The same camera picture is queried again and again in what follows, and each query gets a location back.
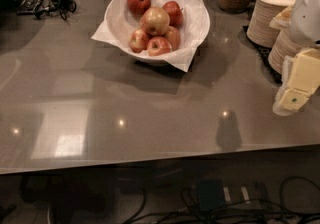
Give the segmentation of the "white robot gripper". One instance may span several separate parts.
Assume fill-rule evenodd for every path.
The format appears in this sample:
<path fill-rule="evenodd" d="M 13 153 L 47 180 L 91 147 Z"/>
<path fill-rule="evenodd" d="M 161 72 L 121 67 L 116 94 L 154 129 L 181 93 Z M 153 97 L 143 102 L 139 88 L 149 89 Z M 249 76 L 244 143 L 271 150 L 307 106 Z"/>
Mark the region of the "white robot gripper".
<path fill-rule="evenodd" d="M 320 0 L 296 0 L 292 7 L 290 39 L 307 48 L 295 57 L 289 86 L 302 94 L 298 111 L 309 101 L 320 86 Z"/>

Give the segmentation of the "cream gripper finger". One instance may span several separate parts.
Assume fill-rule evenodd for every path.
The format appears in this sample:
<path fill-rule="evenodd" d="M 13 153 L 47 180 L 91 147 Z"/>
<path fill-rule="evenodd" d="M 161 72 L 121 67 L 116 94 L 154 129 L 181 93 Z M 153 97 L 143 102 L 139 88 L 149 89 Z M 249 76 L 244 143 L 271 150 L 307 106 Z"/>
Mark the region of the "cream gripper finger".
<path fill-rule="evenodd" d="M 289 116 L 298 111 L 302 94 L 296 88 L 289 86 L 293 68 L 297 65 L 298 57 L 286 56 L 282 67 L 282 85 L 280 86 L 273 104 L 273 112 L 279 116 Z"/>

